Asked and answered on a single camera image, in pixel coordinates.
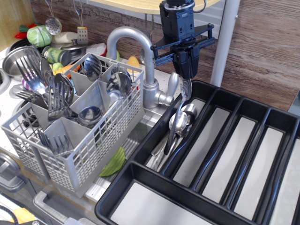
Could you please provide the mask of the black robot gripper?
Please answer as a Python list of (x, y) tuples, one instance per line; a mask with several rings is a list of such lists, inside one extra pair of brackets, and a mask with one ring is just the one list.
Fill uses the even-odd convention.
[(162, 1), (159, 9), (164, 36), (151, 47), (155, 65), (173, 61), (183, 79), (196, 76), (200, 49), (214, 43), (213, 24), (194, 25), (194, 6), (194, 0)]

